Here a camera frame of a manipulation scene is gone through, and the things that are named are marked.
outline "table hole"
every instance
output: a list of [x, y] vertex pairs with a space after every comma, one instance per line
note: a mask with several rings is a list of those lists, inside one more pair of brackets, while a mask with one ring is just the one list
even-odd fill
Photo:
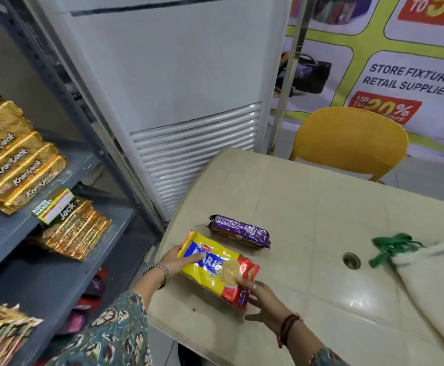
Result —
[[354, 253], [344, 253], [343, 262], [351, 270], [358, 270], [361, 267], [361, 260]]

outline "white cloth bag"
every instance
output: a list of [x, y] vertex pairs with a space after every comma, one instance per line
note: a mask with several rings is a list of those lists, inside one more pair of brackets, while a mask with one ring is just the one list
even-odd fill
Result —
[[444, 242], [392, 260], [413, 301], [444, 338]]

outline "green bag handle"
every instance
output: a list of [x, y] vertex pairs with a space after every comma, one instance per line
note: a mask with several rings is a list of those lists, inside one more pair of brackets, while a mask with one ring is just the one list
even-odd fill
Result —
[[381, 251], [375, 258], [368, 261], [372, 268], [384, 264], [397, 254], [415, 252], [425, 247], [421, 242], [412, 240], [412, 236], [403, 232], [392, 238], [374, 238], [372, 242]]

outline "yellow chair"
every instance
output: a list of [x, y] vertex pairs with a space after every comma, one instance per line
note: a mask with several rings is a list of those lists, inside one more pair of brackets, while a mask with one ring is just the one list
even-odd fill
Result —
[[370, 181], [381, 182], [407, 148], [407, 133], [391, 119], [364, 109], [330, 107], [305, 119], [289, 160], [372, 175]]

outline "poster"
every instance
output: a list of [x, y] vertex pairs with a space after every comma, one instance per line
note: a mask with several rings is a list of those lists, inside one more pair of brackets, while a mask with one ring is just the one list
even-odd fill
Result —
[[[281, 81], [301, 2], [293, 0]], [[444, 0], [316, 0], [286, 117], [304, 121], [327, 106], [387, 116], [408, 132], [409, 155], [444, 163]]]

